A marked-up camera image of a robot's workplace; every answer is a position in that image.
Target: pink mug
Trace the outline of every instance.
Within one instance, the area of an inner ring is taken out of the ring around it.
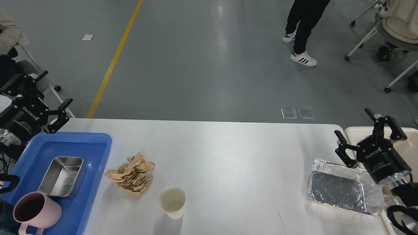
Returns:
[[[41,235],[43,230],[52,227],[61,217],[62,208],[51,198],[41,192],[31,192],[23,196],[13,209],[13,218],[22,223],[19,235],[28,235],[28,225],[37,227],[36,235]]]

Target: small white paper on floor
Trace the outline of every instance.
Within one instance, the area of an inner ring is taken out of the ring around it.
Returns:
[[[94,34],[84,34],[83,41],[90,41],[94,37]]]

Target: mug handle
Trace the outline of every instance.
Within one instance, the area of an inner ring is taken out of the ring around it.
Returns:
[[[19,235],[29,235],[26,233],[27,228],[28,228],[27,224],[21,224],[19,228]]]
[[[30,235],[26,233],[26,229],[28,228],[28,224],[21,224],[19,228],[19,235]],[[35,235],[42,235],[44,228],[38,228]]]

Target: blue tray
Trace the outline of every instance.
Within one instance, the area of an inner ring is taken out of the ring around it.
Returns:
[[[57,156],[82,157],[86,172],[74,198],[51,197],[62,207],[62,216],[45,235],[81,235],[87,224],[100,179],[109,157],[112,139],[104,133],[37,134],[29,142],[10,174],[20,177],[18,186],[0,198],[15,205],[25,194],[37,191],[51,161]],[[28,233],[36,229],[29,227]]]

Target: yellow floor line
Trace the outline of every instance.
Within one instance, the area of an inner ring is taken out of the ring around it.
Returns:
[[[94,115],[94,112],[96,111],[97,105],[99,104],[100,98],[102,97],[102,94],[106,88],[107,82],[109,81],[110,75],[112,74],[116,61],[119,58],[119,54],[122,51],[123,45],[125,44],[126,38],[128,37],[129,31],[132,27],[133,21],[135,20],[138,10],[141,7],[141,4],[142,4],[142,0],[138,0],[138,4],[136,5],[135,10],[132,13],[131,19],[129,20],[129,23],[126,26],[122,39],[120,40],[119,45],[117,46],[116,52],[112,58],[112,61],[110,62],[109,68],[107,69],[107,72],[103,78],[102,84],[100,85],[99,90],[97,91],[96,97],[94,98],[93,103],[90,106],[90,109],[89,109],[89,112],[87,113],[86,118],[92,118]]]

